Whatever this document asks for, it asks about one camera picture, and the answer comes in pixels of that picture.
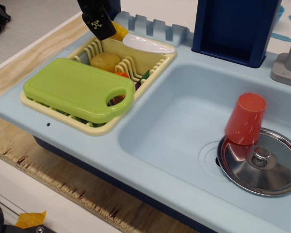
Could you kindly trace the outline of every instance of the orange plastic cup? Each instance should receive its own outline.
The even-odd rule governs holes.
[[[240,95],[225,127],[227,138],[244,146],[256,143],[266,105],[266,100],[256,93]]]

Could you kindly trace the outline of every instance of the drain ring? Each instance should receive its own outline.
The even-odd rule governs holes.
[[[203,172],[208,176],[217,181],[229,182],[229,179],[216,163],[218,145],[219,141],[205,145],[199,152],[198,161]]]

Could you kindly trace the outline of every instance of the dark blue sink base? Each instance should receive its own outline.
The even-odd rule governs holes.
[[[130,195],[133,195],[134,197],[138,198],[139,200],[149,204],[150,206],[162,211],[163,213],[169,215],[170,217],[173,217],[174,219],[178,220],[179,222],[182,222],[183,224],[193,228],[194,230],[201,232],[201,233],[216,233],[212,229],[194,221],[193,219],[179,213],[178,211],[173,210],[172,208],[162,204],[161,202],[141,193],[140,191],[128,186],[127,184],[124,184],[123,182],[117,180],[116,178],[113,178],[109,176],[108,174],[88,165],[87,163],[73,157],[72,155],[56,148],[55,146],[47,143],[46,141],[33,136],[36,142],[39,146],[53,152],[54,154],[66,159],[67,161],[81,167],[82,169],[98,176],[99,178],[105,180],[106,182],[114,185],[115,187],[127,192]]]

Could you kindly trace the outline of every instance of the yellow toy food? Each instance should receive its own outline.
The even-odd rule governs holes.
[[[111,36],[110,38],[122,41],[123,38],[129,33],[129,31],[126,28],[124,28],[122,25],[120,25],[116,22],[112,21],[112,23],[116,29],[116,34]]]
[[[120,63],[120,58],[113,53],[99,53],[91,59],[91,66],[103,69],[108,72],[114,72],[115,66]]]

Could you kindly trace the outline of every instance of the small hole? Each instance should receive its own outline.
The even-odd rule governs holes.
[[[215,163],[220,166],[218,158],[215,158]]]

